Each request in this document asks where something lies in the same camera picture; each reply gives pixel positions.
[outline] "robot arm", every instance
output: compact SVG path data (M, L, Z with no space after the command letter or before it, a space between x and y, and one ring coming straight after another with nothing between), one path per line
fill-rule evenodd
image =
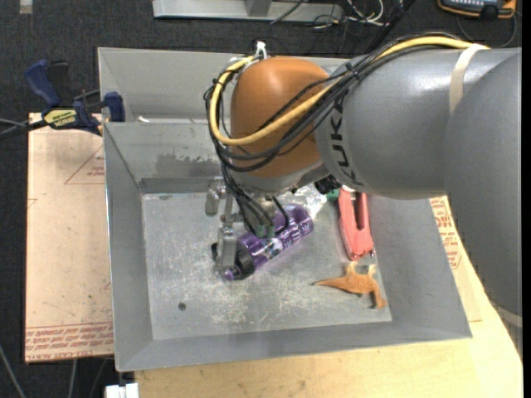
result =
M229 136L219 96L235 75ZM260 199L324 180L397 199L447 194L490 297L521 322L521 49L413 36L331 74L257 53L209 97L212 140L249 224L267 222Z

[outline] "black floor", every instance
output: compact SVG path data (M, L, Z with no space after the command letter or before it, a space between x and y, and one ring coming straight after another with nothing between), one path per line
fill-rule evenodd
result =
M152 1L33 0L33 14L21 15L19 0L0 0L0 118L23 121L27 113L44 108L23 79L24 70L40 59L68 61L72 90L93 90L98 87L99 46L244 53L252 50L254 40L262 39L272 53L348 57L364 53L378 32L352 23L348 29L316 32L311 26L288 22L155 20ZM522 45L522 17L518 21L509 46ZM470 36L491 46L502 45L511 36L508 21L464 24ZM455 17L439 9L436 0L417 0L387 38L425 30L460 35ZM66 397L72 362L28 366L22 358L26 187L27 138L1 142L0 344L27 396ZM79 360L73 396L89 395L102 361ZM118 381L113 362L106 362L94 396L100 385ZM17 391L0 364L0 398L14 396Z

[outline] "black cable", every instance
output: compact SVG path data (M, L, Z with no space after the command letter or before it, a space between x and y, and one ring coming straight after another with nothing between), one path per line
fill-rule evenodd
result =
M7 374L9 375L9 377L11 377L11 381L13 382L13 385L17 389L18 395L20 396L20 398L26 398L26 394L22 390L20 383L18 383L18 379L15 376L15 373L11 367L11 364L9 364L9 360L7 359L6 354L3 351L1 343L0 343L0 357L2 358L3 365L6 367Z
M83 93L81 95L77 95L74 97L74 99L72 100L83 100L83 99L86 99L87 97L92 97L92 96L96 96L96 95L99 95L100 94L100 91L99 90L91 90L87 93Z
M330 90L328 90L324 96L321 97L319 102L317 102L312 110L308 111L303 117L298 119L294 125L291 127L291 129L285 134L285 136L273 147L266 149L265 151L262 151L260 153L255 153L252 155L239 155L229 152L226 148L223 148L221 144L213 137L212 129L211 130L211 137L213 142L216 145L217 154L222 160L222 163L225 163L231 170L236 172L249 172L253 171L255 169L258 169L259 167L265 166L267 163L269 163L277 154L278 152L287 144L290 143L294 138L296 138L300 133L305 131L305 129L311 125L317 117L322 114L326 109L329 108L330 104L333 104L334 101L341 96L344 91L351 87L352 84L357 81L361 80L362 76L360 74L363 73L364 70L367 69L368 66L370 66L376 58L378 58L384 51L389 49L392 46L395 46L396 44L411 40L412 38L416 38L419 36L430 36L430 35L438 35L438 36L452 36L451 34L447 34L444 32L428 32L428 33L417 33L417 34L410 34L407 36L403 36L400 38L397 38L393 41L388 42L386 45L381 46L374 52L370 53L369 55L365 56L362 60L358 61L355 67L351 67L350 72L347 72L344 74L344 78L341 78ZM421 49L426 48L426 46L415 46L415 47L409 47L408 49ZM380 58L378 60L379 63L384 63L391 57L397 57L399 55L403 54L403 51L396 51L393 52L391 55L385 56L383 58ZM228 159L229 158L235 158L235 159L241 159L241 160L252 160L256 158L263 158L264 160L260 161L259 163L252 165L252 166L246 166L246 167L238 167L232 164Z
M365 70L367 68L367 66L369 66L371 63L373 63L373 61L376 59L376 57L378 57L384 51L386 51L388 48L396 45L399 42L402 42L402 41L405 41L405 40L410 40L410 39L418 37L418 36L430 36L430 35L452 36L452 35L446 34L444 32L428 32L427 34L418 33L418 34L411 34L411 35L408 35L408 36L405 36L405 37L398 38L396 40L390 41L388 44L383 46L378 51L373 52L372 54L366 56L364 59L359 61L357 63L357 65L356 65L356 69L358 69L359 72L362 72L362 70ZM421 48L426 49L426 46L415 46L413 48L408 48L408 49L409 49L409 51L411 51L411 50L414 50L414 49L419 50ZM391 55L385 56L384 58L381 58L378 61L379 61L379 63L384 63L385 61L389 60L391 57L398 57L398 56L402 55L404 53L404 51L394 52ZM355 80L360 80L361 79L361 77L359 76L359 73L356 74L355 70L354 70L354 73L350 74L350 76L351 77L353 76ZM334 87L334 90L329 90L325 94L325 96L323 98L321 98L321 101L318 102L314 106L314 111L315 110L319 110L319 113L322 114L324 112L323 108L326 109L327 107L329 107L329 105L331 103L333 103L333 100L338 98L341 95L341 93L343 93L343 90L345 90L346 88L351 86L352 82L353 82L352 78L347 78L346 80L342 79ZM318 116L318 115L313 115L313 112L309 111L304 117L299 119L294 124L294 126L290 129L290 131L288 133L286 133L286 135L275 146L273 146L272 148L266 149L265 151L263 151L261 153L255 153L253 155L244 156L244 155L237 155L237 154L234 154L234 153L229 153L226 149L221 149L221 145L219 145L219 143L216 141L216 139L214 139L214 138L212 138L212 139L214 140L214 143L217 143L217 146L220 149L218 155L220 155L220 158L222 158L222 160L223 159L227 160L227 158L232 158L232 157L243 159L243 160L250 160L250 159L253 159L253 158L261 158L261 157L264 157L267 153L271 153L270 156L267 158L267 160L270 161L270 160L272 160L272 158L274 156L276 156L278 154L278 151L281 148L283 148L287 143L289 143L291 140L293 140L298 134L300 134L302 131L304 131L306 129L306 127L308 127L311 123L313 123L314 120L316 119L316 116ZM236 166L230 164L229 168L233 169L234 171L237 171L237 172L249 172L249 171L252 171L253 169L258 169L259 167L263 167L264 165L266 165L266 163L268 163L268 162L267 161L262 161L261 163L256 164L255 166L249 166L249 167L246 167L244 169L241 169L240 167L236 167Z
M374 51L382 44L383 40L385 40L385 37L397 25L398 21L402 19L404 13L409 10L415 1L416 0L403 0L402 4L395 6L389 16L389 20L385 23L382 29L380 29L380 32L373 38L373 41L371 44L369 44L364 53Z
M46 127L47 125L48 124L46 123L46 121L42 119L32 124L24 124L23 128L13 125L9 129L6 129L0 132L0 142L2 142L3 140L7 140L9 138L23 135L25 133L29 133L33 131L34 129L41 129L42 127Z
M10 119L0 118L0 124L14 125L15 127L25 128L27 121L19 123L17 121L11 121Z
M100 369L98 370L98 374L96 374L94 383L92 384L92 387L90 388L90 393L89 393L88 398L92 398L94 396L94 393L96 392L96 389L98 388L98 382L100 381L101 374L103 373L103 369L105 368L107 361L108 360L105 358L103 362L101 363Z
M273 25L277 22L283 21L286 19L291 13L293 13L295 10L297 10L302 3L304 3L305 0L299 0L289 11L285 12L284 14L277 17L274 21L270 22L270 25Z
M276 235L279 235L282 232L284 232L285 229L287 229L288 226L290 225L290 216L285 211L284 207L280 204L280 202L278 201L276 197L272 197L271 200L275 203L276 207L279 208L279 211L282 212L282 215L284 216L284 226L281 227L280 230L275 232Z
M459 27L459 31L460 33L463 35L464 38L466 38L468 41L475 41L474 38L472 38L466 31L465 31L465 28L463 27L463 24L461 23L461 16L460 15L455 15L455 21L457 22L457 26ZM511 17L511 36L510 38L503 44L500 44L500 45L497 45L497 46L489 46L489 47L492 47L492 48L504 48L504 47L507 47L509 44L511 44L514 40L514 38L516 37L516 34L518 33L518 22L516 21L516 16L513 15Z
M76 372L77 372L77 360L74 360L72 363L72 374L70 376L70 385L68 387L68 398L72 398L74 394L74 383L76 381Z

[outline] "orange dinosaur toy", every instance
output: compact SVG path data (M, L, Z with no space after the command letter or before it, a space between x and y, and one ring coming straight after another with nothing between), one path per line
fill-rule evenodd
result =
M382 298L380 294L380 287L377 281L373 278L376 273L376 265L371 264L368 267L366 274L358 274L356 272L357 261L352 261L346 269L344 277L336 277L334 279L321 280L316 285L329 286L331 288L342 289L351 294L373 294L376 302L376 308L383 308L387 305L387 301Z

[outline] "purple bottle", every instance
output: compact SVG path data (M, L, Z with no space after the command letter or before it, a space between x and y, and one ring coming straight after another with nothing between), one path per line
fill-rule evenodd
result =
M300 242L314 231L314 223L309 213L300 205L284 207L290 222L286 228L285 217L277 212L273 217L276 235L271 238L259 238L250 232L238 238L236 264L227 269L223 277L227 280L240 280L249 277L267 261L278 256L282 251Z

